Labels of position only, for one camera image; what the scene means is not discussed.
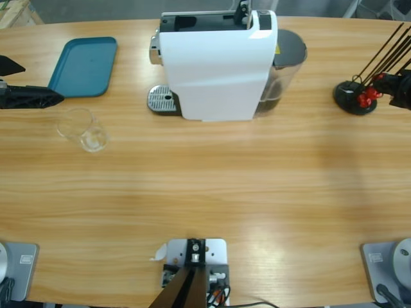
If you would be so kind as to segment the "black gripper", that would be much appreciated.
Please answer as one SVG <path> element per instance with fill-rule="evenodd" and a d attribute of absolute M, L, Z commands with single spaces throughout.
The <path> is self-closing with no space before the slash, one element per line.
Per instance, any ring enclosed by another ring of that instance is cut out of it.
<path fill-rule="evenodd" d="M 410 70 L 385 73 L 383 81 L 374 81 L 372 87 L 380 94 L 392 96 L 390 105 L 410 110 Z"/>
<path fill-rule="evenodd" d="M 0 76 L 22 73 L 26 69 L 7 56 L 0 56 Z M 0 79 L 1 109 L 32 109 L 55 106 L 64 96 L 47 88 L 35 86 L 8 85 Z"/>

